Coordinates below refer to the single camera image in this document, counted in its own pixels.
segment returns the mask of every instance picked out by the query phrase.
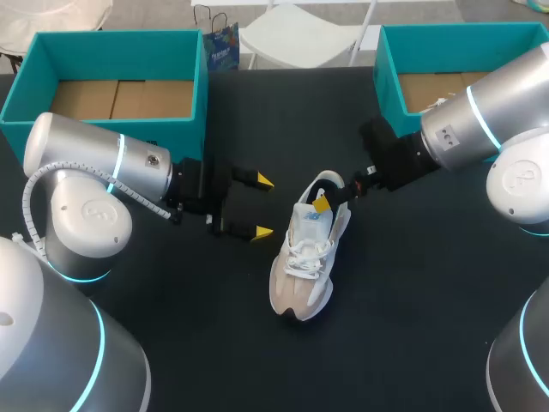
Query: sneaker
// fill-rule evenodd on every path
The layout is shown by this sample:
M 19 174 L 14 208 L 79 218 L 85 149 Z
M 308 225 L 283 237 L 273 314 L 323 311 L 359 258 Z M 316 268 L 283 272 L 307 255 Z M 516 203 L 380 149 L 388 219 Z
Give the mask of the sneaker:
M 326 306 L 334 289 L 329 274 L 335 251 L 351 211 L 343 203 L 337 210 L 317 213 L 312 203 L 324 192 L 344 186 L 338 173 L 321 172 L 293 206 L 284 245 L 271 267 L 269 296 L 279 315 L 304 321 Z

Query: cardboard box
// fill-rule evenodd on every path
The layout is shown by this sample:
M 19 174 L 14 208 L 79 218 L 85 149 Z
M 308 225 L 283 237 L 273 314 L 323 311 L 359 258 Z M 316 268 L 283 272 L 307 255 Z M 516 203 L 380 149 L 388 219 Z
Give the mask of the cardboard box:
M 420 128 L 420 112 L 549 41 L 538 22 L 384 26 L 374 83 L 397 136 Z
M 38 33 L 0 112 L 22 163 L 34 120 L 52 111 L 200 160 L 208 70 L 199 30 Z
M 189 118 L 193 81 L 59 82 L 50 112 L 76 120 Z
M 404 102 L 409 113 L 422 113 L 434 107 L 439 99 L 450 99 L 488 72 L 400 74 Z

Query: teal box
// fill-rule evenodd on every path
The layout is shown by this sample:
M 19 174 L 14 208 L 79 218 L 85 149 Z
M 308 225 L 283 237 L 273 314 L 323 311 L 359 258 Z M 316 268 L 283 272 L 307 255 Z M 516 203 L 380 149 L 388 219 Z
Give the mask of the teal box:
M 48 112 L 60 81 L 194 81 L 189 118 L 87 120 L 167 148 L 173 161 L 202 159 L 208 69 L 200 30 L 38 33 L 0 113 L 0 128 L 22 164 L 34 120 Z
M 413 133 L 421 114 L 407 111 L 399 74 L 494 71 L 546 41 L 537 22 L 384 26 L 374 67 L 381 113 L 398 137 Z

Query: gray floor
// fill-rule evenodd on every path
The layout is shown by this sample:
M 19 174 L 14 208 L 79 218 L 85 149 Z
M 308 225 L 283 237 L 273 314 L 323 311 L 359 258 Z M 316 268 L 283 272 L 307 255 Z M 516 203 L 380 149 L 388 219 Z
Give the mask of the gray floor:
M 304 9 L 314 15 L 341 25 L 358 25 L 364 19 L 368 4 L 314 4 Z M 212 14 L 225 12 L 228 22 L 238 21 L 245 27 L 265 10 L 264 6 L 216 7 Z M 209 31 L 208 14 L 197 10 L 198 27 Z M 214 23 L 221 27 L 222 18 Z M 549 15 L 536 13 L 510 0 L 449 0 L 444 2 L 379 3 L 373 16 L 374 24 L 442 23 L 456 21 L 542 21 L 549 27 Z M 190 0 L 114 0 L 114 9 L 105 29 L 155 29 L 195 27 Z M 359 64 L 372 64 L 373 56 L 363 56 Z M 242 66 L 247 66 L 245 59 Z M 273 66 L 259 60 L 259 69 Z M 0 58 L 0 73 L 10 73 L 6 58 Z

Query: black tabletop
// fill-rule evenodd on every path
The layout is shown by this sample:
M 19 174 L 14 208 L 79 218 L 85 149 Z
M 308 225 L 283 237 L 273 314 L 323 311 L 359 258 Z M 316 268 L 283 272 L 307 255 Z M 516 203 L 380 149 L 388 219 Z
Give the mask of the black tabletop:
M 289 324 L 270 307 L 269 269 L 293 204 L 321 170 L 348 178 L 368 165 L 357 129 L 378 112 L 371 77 L 369 68 L 210 75 L 207 151 L 275 184 L 269 194 L 235 186 L 228 213 L 275 233 L 255 244 L 215 239 L 203 218 L 173 227 L 129 204 L 132 238 L 95 300 L 147 353 L 150 412 L 492 410 L 488 350 L 549 257 L 492 209 L 487 164 L 353 203 L 326 308 Z M 0 77 L 2 100 L 12 80 Z M 0 176 L 9 237 L 24 231 L 25 179 L 3 138 Z M 45 199 L 33 202 L 43 227 Z

